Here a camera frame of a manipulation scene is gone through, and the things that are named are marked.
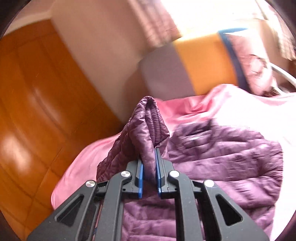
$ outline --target blanket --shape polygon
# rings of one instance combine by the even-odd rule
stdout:
[[[161,153],[167,147],[163,156],[190,179],[216,181],[270,235],[282,182],[282,149],[278,142],[267,141],[248,128],[220,126],[211,119],[181,124],[168,137],[155,100],[147,96],[135,108],[107,158],[98,165],[97,182],[125,170],[138,155],[144,165],[144,196],[125,204],[122,241],[176,238],[174,201],[161,200],[153,185],[156,147]]]
[[[295,122],[291,110],[295,104],[294,94],[264,98],[251,95],[233,85],[217,86],[207,96],[193,96],[165,102],[157,100],[171,136],[179,124],[196,123],[215,117],[220,125],[248,126],[260,131],[265,139],[281,143],[284,149],[284,178],[280,198],[276,203],[274,218],[276,228],[272,230],[271,240],[275,240],[282,232],[295,211],[295,203],[287,198],[290,195],[293,183],[291,178],[295,168],[295,162],[291,161],[294,155],[294,149],[291,147],[294,145],[295,134]],[[53,208],[57,208],[85,181],[96,179],[96,166],[107,156],[119,135],[92,143],[78,155],[52,194]]]

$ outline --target silver rivet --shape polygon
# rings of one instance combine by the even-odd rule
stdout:
[[[208,180],[205,180],[205,185],[209,188],[212,188],[215,185],[215,183],[213,180],[208,179]]]
[[[180,175],[180,173],[176,170],[170,171],[170,176],[171,177],[178,177]]]
[[[129,177],[131,175],[131,173],[129,171],[123,171],[123,172],[121,172],[121,175],[123,177]]]
[[[88,188],[92,188],[96,183],[93,180],[89,180],[85,183]]]

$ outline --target quilted jacket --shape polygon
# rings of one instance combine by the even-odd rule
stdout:
[[[220,126],[213,120],[179,125],[169,137],[154,99],[147,96],[97,168],[97,181],[102,182],[138,155],[143,161],[143,198],[125,204],[122,240],[176,238],[174,200],[161,200],[157,195],[156,147],[190,179],[214,180],[270,235],[282,182],[280,144],[267,141],[259,132]]]

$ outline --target curtain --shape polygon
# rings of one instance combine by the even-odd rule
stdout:
[[[180,37],[172,17],[161,0],[128,0],[151,47],[160,47]]]
[[[257,3],[276,34],[281,56],[291,61],[296,60],[295,39],[284,20],[265,0],[257,0]]]

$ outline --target pink bedsheet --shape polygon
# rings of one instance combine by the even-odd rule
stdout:
[[[266,139],[280,142],[284,152],[284,178],[270,237],[274,241],[296,210],[292,198],[296,170],[296,94],[266,98],[223,84],[206,96],[169,101],[158,99],[157,105],[170,133],[181,123],[216,118],[220,125],[247,126],[260,131]],[[107,156],[118,136],[98,140],[76,157],[52,193],[54,209],[87,180],[96,180],[96,167]]]

